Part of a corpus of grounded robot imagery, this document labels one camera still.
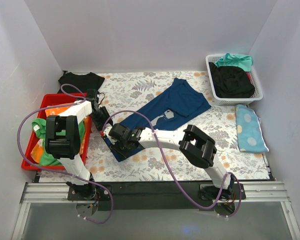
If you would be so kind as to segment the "dark blue t shirt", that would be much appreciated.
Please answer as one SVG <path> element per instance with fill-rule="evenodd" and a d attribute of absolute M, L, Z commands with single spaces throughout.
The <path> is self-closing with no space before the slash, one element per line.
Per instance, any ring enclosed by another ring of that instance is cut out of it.
<path fill-rule="evenodd" d="M 129 129 L 146 127 L 175 131 L 211 108 L 202 93 L 194 90 L 185 79 L 175 78 L 170 87 L 119 123 Z"/>

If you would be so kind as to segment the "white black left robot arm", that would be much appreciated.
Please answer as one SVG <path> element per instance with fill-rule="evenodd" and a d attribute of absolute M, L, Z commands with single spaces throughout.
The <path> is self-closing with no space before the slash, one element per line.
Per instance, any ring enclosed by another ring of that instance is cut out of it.
<path fill-rule="evenodd" d="M 81 137 L 79 124 L 91 117 L 101 131 L 104 124 L 112 126 L 113 121 L 107 109 L 100 106 L 100 93 L 95 89 L 88 89 L 85 99 L 79 99 L 61 113 L 53 113 L 46 118 L 45 151 L 57 159 L 71 174 L 71 186 L 80 186 L 79 194 L 85 200 L 96 196 L 96 187 L 89 183 L 92 174 L 85 167 L 79 154 Z"/>

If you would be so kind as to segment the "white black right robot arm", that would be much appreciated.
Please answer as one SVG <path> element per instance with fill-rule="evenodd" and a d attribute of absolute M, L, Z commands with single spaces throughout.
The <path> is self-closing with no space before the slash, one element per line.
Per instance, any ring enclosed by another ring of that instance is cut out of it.
<path fill-rule="evenodd" d="M 143 149 L 161 147 L 180 151 L 193 166 L 205 170 L 220 198 L 227 199 L 235 192 L 235 179 L 227 175 L 219 161 L 215 141 L 195 125 L 189 124 L 184 130 L 152 130 L 144 126 L 129 129 L 116 123 L 107 126 L 103 134 L 118 161 Z"/>

